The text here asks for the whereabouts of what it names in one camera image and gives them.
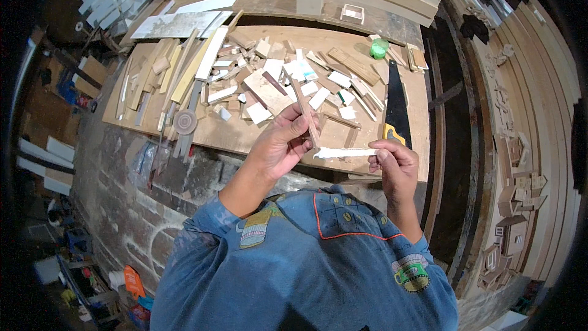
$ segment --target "sanding disc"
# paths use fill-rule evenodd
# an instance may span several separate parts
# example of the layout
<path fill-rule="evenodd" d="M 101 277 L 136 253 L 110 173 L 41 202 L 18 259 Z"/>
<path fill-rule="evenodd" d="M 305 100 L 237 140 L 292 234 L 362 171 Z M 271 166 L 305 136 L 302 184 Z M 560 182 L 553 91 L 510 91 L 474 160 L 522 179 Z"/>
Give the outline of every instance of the sanding disc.
<path fill-rule="evenodd" d="M 180 135 L 188 135 L 196 128 L 196 115 L 191 110 L 181 110 L 173 117 L 173 127 Z"/>

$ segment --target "green container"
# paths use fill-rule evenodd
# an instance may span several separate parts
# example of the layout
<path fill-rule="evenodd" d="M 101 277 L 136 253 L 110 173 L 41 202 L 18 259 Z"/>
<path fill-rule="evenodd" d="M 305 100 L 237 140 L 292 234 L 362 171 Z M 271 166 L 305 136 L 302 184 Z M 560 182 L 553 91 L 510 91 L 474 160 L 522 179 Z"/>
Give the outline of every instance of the green container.
<path fill-rule="evenodd" d="M 376 60 L 380 60 L 386 56 L 386 50 L 388 50 L 388 41 L 384 39 L 373 39 L 371 42 L 371 48 L 369 54 Z"/>

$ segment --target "orange bag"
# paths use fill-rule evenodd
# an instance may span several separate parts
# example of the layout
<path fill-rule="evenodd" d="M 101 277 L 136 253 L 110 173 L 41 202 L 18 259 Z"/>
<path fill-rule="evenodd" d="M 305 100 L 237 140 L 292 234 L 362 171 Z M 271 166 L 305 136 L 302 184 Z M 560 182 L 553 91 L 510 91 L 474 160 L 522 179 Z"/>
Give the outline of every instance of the orange bag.
<path fill-rule="evenodd" d="M 125 287 L 128 291 L 133 294 L 133 299 L 137 300 L 139 295 L 145 298 L 145 290 L 143 289 L 143 284 L 141 283 L 141 278 L 137 271 L 135 271 L 129 265 L 125 266 Z"/>

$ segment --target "fingernail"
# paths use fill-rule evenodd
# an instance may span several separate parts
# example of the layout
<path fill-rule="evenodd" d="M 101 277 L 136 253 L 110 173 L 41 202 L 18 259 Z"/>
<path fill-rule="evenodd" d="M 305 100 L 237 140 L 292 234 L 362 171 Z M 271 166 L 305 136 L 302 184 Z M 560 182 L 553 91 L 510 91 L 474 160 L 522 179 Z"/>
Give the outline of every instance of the fingernail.
<path fill-rule="evenodd" d="M 389 152 L 387 150 L 378 150 L 376 155 L 378 157 L 378 160 L 384 161 L 386 160 L 386 158 L 388 158 Z"/>

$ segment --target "red stitching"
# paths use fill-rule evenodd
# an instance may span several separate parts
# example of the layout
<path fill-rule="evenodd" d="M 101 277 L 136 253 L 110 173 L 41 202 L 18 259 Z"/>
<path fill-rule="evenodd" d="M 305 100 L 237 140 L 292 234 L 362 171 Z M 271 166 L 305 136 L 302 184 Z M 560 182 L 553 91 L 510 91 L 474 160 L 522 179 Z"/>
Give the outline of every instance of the red stitching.
<path fill-rule="evenodd" d="M 315 205 L 316 227 L 317 227 L 317 229 L 319 229 L 320 239 L 333 239 L 333 238 L 339 238 L 341 236 L 346 236 L 346 235 L 369 235 L 369 236 L 373 236 L 374 238 L 378 238 L 378 239 L 381 239 L 381 240 L 388 240 L 388 239 L 396 238 L 397 236 L 404 236 L 404 237 L 406 237 L 402 233 L 400 233 L 400 234 L 394 234 L 393 236 L 388 237 L 388 238 L 383 238 L 381 236 L 377 236 L 377 235 L 370 234 L 370 233 L 343 233 L 343 234 L 339 234 L 339 235 L 325 237 L 325 236 L 323 236 L 323 232 L 320 230 L 319 211 L 316 209 L 316 193 L 312 196 L 312 203 Z"/>

